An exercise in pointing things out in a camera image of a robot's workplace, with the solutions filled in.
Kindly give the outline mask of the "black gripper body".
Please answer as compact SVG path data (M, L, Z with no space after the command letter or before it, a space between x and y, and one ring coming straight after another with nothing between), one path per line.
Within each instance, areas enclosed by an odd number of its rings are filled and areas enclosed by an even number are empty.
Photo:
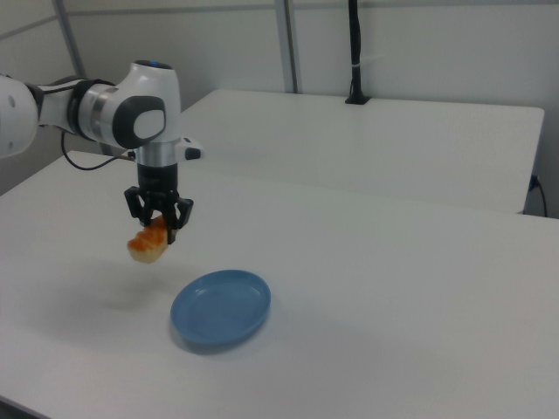
M178 194L178 165L164 167L150 167L137 165L138 187L140 194L161 193L167 195Z

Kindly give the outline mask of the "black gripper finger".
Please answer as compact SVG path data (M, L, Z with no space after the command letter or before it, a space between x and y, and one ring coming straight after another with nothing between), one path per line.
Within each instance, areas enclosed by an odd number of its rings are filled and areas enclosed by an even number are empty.
M168 244L176 241L176 234L189 221L193 201L178 194L163 194L155 203L155 210L160 213L155 219L158 227L165 229Z
M128 210L132 218L137 219L143 227L151 224L153 209L149 199L144 199L138 187L133 186L124 192Z

